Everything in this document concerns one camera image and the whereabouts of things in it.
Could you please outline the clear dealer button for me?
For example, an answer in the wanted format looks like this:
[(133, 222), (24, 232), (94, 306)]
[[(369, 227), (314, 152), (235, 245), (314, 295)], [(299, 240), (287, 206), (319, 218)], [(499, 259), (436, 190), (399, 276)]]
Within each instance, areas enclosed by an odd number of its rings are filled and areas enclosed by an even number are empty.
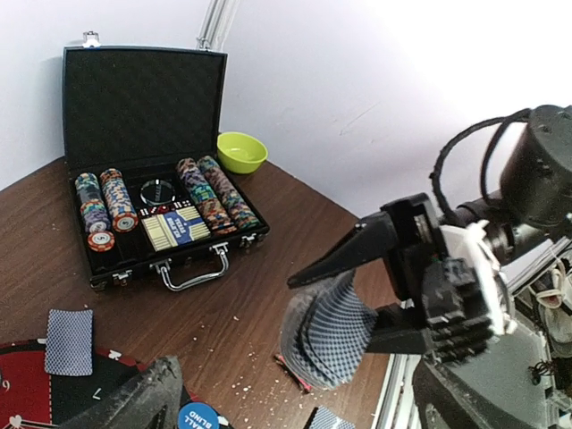
[(176, 193), (174, 186), (169, 181), (153, 179), (141, 186), (139, 196), (147, 206), (161, 206), (173, 202)]

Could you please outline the blue small blind button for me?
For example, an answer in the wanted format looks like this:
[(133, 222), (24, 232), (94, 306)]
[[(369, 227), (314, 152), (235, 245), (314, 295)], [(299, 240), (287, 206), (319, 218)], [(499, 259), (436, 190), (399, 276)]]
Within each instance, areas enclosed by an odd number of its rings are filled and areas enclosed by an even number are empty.
[(219, 429), (218, 414), (209, 405), (202, 402), (190, 402), (184, 405), (177, 418), (178, 429)]

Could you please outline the dealt blue card pair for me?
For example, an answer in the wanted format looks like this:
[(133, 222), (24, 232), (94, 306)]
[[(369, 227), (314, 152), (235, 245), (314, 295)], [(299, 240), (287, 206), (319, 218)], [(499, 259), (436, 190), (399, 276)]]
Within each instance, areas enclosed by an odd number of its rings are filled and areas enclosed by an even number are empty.
[(310, 415), (305, 429), (355, 429), (355, 425), (336, 416), (329, 408), (315, 408)]

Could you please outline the grey playing card deck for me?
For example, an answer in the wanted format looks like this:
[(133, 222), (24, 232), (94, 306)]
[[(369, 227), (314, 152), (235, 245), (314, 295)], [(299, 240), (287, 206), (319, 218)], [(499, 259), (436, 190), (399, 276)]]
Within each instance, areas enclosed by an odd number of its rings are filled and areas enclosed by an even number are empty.
[(294, 295), (282, 320), (280, 352), (302, 382), (322, 390), (349, 383), (377, 319), (354, 288), (355, 272), (316, 282)]

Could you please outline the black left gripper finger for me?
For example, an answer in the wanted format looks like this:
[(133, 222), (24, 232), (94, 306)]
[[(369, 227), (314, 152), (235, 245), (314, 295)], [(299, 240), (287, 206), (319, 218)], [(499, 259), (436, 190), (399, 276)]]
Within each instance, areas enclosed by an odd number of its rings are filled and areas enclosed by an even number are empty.
[(99, 404), (62, 428), (157, 428), (177, 426), (183, 376), (175, 356), (160, 357)]

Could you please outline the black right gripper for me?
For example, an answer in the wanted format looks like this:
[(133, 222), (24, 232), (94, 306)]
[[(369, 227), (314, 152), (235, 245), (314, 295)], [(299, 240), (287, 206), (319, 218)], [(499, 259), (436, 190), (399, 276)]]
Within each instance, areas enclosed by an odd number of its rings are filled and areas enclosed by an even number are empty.
[(507, 322), (494, 273), (479, 273), (468, 257), (454, 256), (429, 197), (416, 194), (359, 219), (329, 251), (293, 274), (290, 289), (383, 259), (403, 308), (377, 310), (366, 350), (379, 354), (472, 358), (484, 353)]

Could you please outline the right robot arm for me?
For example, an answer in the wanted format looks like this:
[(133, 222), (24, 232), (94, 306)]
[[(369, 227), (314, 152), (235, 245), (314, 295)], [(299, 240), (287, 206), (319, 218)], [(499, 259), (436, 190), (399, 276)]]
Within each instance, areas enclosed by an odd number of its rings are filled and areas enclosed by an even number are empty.
[[(490, 159), (523, 130), (495, 192), (450, 206), (450, 151), (487, 127)], [(349, 383), (387, 354), (378, 428), (571, 425), (571, 111), (541, 105), (463, 130), (433, 191), (358, 220), (288, 281), (279, 359), (305, 389)]]

